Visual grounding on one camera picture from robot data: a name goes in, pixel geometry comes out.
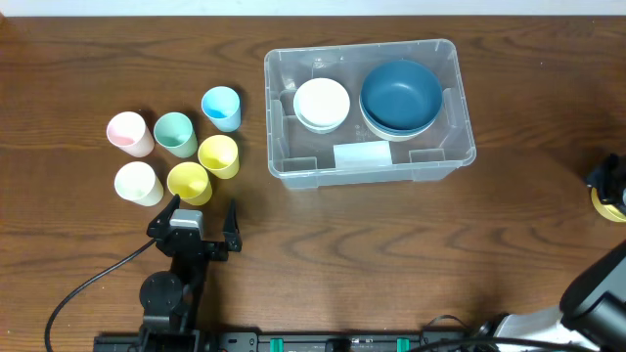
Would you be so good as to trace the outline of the clear plastic storage container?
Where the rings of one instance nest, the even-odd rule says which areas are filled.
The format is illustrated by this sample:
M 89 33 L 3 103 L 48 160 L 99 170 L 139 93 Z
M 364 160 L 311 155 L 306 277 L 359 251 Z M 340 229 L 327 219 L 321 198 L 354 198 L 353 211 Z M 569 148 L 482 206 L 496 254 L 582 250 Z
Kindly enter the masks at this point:
M 428 67 L 443 88 L 443 109 L 424 132 L 386 141 L 366 125 L 359 93 L 376 66 L 407 60 Z M 288 189 L 412 180 L 438 181 L 477 157 L 455 44 L 447 39 L 274 49 L 264 58 L 268 169 Z M 296 90 L 329 78 L 348 92 L 351 108 L 327 134 L 298 121 Z

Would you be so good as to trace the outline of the beige large bowl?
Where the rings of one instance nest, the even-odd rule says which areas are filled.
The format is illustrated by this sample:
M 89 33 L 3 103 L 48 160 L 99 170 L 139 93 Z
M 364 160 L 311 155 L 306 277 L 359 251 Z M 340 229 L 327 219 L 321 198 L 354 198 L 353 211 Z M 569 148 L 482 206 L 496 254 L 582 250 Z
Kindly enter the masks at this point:
M 377 127 L 367 115 L 364 115 L 363 119 L 364 119 L 366 126 L 370 129 L 370 131 L 374 135 L 382 138 L 383 140 L 390 141 L 390 142 L 405 142 L 405 141 L 411 140 L 417 137 L 418 135 L 422 134 L 423 132 L 425 132 L 433 124 L 433 122 L 431 122 L 427 124 L 424 128 L 421 128 L 416 132 L 392 133 L 392 132 L 384 131 L 380 127 Z

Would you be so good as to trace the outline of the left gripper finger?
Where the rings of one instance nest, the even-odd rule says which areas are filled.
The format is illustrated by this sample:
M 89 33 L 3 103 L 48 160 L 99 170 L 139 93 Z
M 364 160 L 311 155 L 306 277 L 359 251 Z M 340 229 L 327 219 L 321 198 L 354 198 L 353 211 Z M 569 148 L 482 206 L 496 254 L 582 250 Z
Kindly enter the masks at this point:
M 169 204 L 153 219 L 147 228 L 147 236 L 154 240 L 164 240 L 170 233 L 170 219 L 180 207 L 180 196 L 175 195 Z
M 229 204 L 222 234 L 229 251 L 240 252 L 242 250 L 243 242 L 237 221 L 236 202 L 233 199 Z

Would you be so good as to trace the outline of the light grey small bowl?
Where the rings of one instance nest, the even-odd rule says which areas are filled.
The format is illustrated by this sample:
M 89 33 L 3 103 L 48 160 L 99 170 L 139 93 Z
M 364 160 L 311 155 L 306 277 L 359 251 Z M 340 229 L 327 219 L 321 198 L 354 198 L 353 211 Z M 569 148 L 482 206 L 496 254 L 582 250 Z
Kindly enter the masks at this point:
M 297 111 L 297 120 L 309 131 L 328 134 L 338 129 L 347 118 L 346 114 L 333 111 Z

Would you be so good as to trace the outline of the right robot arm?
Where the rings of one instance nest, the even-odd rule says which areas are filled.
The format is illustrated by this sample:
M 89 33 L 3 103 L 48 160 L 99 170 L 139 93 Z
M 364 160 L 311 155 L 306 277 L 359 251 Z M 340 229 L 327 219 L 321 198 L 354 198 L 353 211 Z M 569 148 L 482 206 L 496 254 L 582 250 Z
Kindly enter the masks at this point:
M 594 208 L 625 222 L 625 157 L 610 154 L 586 177 Z M 625 244 L 579 275 L 559 306 L 527 315 L 505 314 L 484 324 L 480 335 L 573 344 L 593 351 L 625 349 Z

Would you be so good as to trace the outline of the white small bowl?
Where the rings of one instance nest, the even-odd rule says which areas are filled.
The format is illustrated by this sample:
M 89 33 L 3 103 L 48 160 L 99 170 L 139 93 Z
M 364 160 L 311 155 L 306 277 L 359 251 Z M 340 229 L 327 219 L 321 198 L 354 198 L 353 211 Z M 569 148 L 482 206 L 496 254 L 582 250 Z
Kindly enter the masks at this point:
M 333 111 L 348 115 L 350 97 L 347 90 L 329 78 L 313 78 L 303 83 L 293 98 L 294 113 L 297 111 Z

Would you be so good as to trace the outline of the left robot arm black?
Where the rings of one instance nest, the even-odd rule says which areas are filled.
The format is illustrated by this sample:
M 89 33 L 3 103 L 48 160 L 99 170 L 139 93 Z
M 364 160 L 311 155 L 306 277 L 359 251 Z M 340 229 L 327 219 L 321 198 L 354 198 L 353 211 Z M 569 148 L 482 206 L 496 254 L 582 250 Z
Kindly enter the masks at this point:
M 217 338 L 195 328 L 206 272 L 213 261 L 226 261 L 243 243 L 231 202 L 223 224 L 221 242 L 203 238 L 199 210 L 180 207 L 176 195 L 152 220 L 147 235 L 171 259 L 170 269 L 148 276 L 140 288 L 144 308 L 138 351 L 216 351 Z

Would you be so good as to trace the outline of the yellow small bowl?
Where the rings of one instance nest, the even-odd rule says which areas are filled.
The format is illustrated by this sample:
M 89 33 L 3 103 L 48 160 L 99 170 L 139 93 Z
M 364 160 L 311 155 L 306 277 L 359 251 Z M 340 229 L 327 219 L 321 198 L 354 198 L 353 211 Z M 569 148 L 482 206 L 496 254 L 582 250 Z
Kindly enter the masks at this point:
M 591 189 L 591 201 L 596 211 L 605 219 L 616 222 L 625 223 L 626 217 L 616 206 L 612 204 L 602 204 L 596 188 Z

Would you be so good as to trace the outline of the dark blue bowl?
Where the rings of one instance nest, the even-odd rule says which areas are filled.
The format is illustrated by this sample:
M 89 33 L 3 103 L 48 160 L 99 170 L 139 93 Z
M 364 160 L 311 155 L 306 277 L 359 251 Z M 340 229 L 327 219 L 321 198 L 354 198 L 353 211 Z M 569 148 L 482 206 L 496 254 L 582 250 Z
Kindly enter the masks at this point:
M 374 118 L 369 114 L 367 109 L 365 108 L 362 99 L 359 99 L 359 108 L 363 113 L 363 117 L 366 123 L 371 125 L 375 130 L 380 131 L 381 133 L 385 133 L 394 137 L 408 137 L 410 135 L 418 135 L 423 131 L 426 131 L 437 119 L 438 115 L 436 115 L 431 121 L 427 122 L 422 127 L 418 127 L 416 129 L 410 130 L 394 130 L 389 127 L 382 126 L 380 123 L 374 121 Z
M 427 129 L 443 103 L 436 75 L 422 64 L 405 60 L 375 67 L 360 92 L 366 116 L 378 128 L 396 135 Z

